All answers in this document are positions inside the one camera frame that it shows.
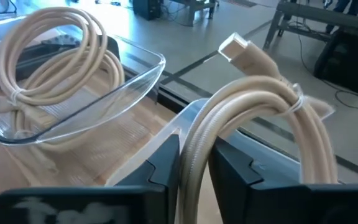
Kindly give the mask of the person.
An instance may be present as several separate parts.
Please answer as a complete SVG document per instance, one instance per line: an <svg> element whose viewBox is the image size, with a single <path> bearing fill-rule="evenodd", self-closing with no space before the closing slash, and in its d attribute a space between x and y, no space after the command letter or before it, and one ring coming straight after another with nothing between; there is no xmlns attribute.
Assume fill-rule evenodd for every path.
<svg viewBox="0 0 358 224"><path fill-rule="evenodd" d="M334 12L343 13L346 7L350 4L347 14L352 16L358 15L358 0L337 0L333 9Z"/></svg>

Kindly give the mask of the desk with dark legs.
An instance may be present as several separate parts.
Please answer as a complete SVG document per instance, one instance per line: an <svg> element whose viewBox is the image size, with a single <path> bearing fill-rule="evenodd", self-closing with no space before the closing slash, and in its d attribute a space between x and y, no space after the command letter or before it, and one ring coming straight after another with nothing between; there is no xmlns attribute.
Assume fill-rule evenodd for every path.
<svg viewBox="0 0 358 224"><path fill-rule="evenodd" d="M178 8L174 11L170 11L168 4L162 4L162 12L166 13L167 19L171 22L185 27L193 27L195 23L195 16L198 11L208 10L208 19L212 19L215 9L220 6L219 0L167 0L169 4L175 3ZM187 10L187 18L184 22L178 22L177 18L179 13Z"/></svg>

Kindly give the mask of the clear transparent plastic bin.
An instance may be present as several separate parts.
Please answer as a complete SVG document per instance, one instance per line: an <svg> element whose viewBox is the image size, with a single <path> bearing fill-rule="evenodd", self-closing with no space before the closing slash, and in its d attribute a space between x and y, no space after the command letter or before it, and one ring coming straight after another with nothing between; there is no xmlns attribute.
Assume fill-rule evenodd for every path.
<svg viewBox="0 0 358 224"><path fill-rule="evenodd" d="M45 40L76 47L26 70L24 50ZM117 39L92 15L42 12L19 21L0 40L0 137L12 146L46 151L75 147L99 136L99 129L122 116L157 84L165 61L130 77Z"/></svg>

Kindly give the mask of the desk with grey metal frame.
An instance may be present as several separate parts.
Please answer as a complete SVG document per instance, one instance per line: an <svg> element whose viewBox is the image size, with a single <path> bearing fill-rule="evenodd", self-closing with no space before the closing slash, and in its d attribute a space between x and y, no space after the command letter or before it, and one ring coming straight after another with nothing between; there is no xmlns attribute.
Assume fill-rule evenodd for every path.
<svg viewBox="0 0 358 224"><path fill-rule="evenodd" d="M331 36L323 32L309 29L306 21L311 20L338 27L354 29L358 32L358 17L332 12L326 9L310 6L308 3L299 4L290 0L280 0L276 6L275 14L270 24L268 34L263 46L264 50L270 48L274 37L281 37L285 31L306 36L323 42Z"/></svg>

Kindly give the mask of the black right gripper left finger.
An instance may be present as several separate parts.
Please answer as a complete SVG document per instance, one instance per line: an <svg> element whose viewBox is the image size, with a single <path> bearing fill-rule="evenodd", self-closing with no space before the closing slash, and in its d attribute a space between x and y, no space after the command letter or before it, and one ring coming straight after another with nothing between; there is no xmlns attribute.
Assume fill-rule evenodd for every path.
<svg viewBox="0 0 358 224"><path fill-rule="evenodd" d="M174 224L179 150L179 137L172 134L114 186L2 192L0 224Z"/></svg>

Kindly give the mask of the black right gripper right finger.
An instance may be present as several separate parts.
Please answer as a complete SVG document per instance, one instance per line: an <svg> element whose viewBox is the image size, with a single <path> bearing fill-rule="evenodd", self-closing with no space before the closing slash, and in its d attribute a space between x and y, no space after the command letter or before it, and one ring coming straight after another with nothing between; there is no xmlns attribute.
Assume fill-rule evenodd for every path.
<svg viewBox="0 0 358 224"><path fill-rule="evenodd" d="M215 141L209 173L224 224L358 224L358 184L301 184L291 162Z"/></svg>

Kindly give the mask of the black computer tower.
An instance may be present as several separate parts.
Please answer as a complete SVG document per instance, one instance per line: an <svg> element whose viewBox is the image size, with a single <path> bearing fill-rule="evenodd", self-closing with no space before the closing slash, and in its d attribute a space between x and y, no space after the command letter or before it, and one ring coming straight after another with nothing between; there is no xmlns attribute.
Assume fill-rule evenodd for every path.
<svg viewBox="0 0 358 224"><path fill-rule="evenodd" d="M358 93L358 33L337 30L319 55L313 75Z"/></svg>
<svg viewBox="0 0 358 224"><path fill-rule="evenodd" d="M161 17L162 4L163 0L132 0L134 13L147 21L159 19Z"/></svg>

